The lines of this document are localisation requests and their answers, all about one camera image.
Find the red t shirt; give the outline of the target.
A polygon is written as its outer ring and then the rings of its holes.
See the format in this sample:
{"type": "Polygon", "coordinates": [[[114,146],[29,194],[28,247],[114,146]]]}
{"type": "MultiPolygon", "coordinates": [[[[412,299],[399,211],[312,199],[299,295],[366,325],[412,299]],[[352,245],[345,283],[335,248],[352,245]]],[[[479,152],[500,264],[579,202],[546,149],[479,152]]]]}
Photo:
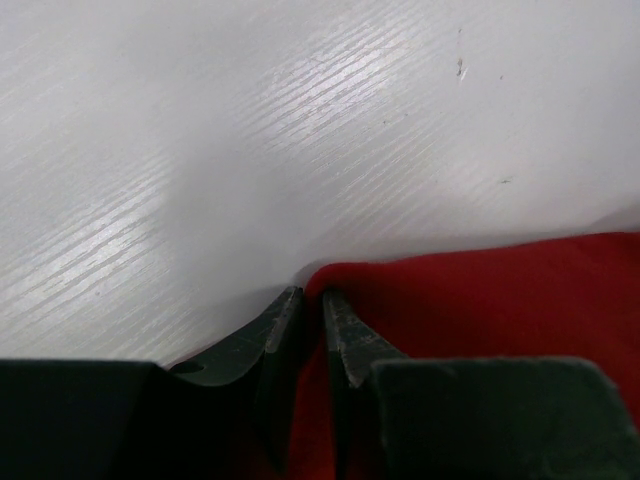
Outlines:
{"type": "Polygon", "coordinates": [[[412,359],[573,357],[616,386],[639,434],[639,237],[609,233],[406,258],[334,263],[304,288],[286,461],[276,468],[252,426],[206,479],[340,479],[323,295],[412,359]]]}

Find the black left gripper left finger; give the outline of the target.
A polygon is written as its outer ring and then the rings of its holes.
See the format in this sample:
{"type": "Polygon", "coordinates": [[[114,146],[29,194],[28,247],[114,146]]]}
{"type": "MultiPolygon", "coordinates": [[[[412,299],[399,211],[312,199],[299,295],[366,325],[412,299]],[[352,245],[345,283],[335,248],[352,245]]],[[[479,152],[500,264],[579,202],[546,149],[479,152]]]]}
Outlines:
{"type": "Polygon", "coordinates": [[[304,295],[291,286],[230,336],[162,368],[148,361],[3,360],[5,479],[206,479],[252,426],[285,464],[304,295]]]}

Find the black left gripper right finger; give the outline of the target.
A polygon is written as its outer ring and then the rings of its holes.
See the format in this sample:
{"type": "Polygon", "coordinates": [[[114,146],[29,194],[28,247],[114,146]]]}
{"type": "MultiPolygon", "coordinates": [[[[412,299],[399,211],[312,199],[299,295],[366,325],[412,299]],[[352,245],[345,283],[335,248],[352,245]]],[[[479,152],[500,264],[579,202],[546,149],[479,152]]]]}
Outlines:
{"type": "Polygon", "coordinates": [[[635,479],[614,383],[573,357],[412,359],[322,298],[340,479],[635,479]]]}

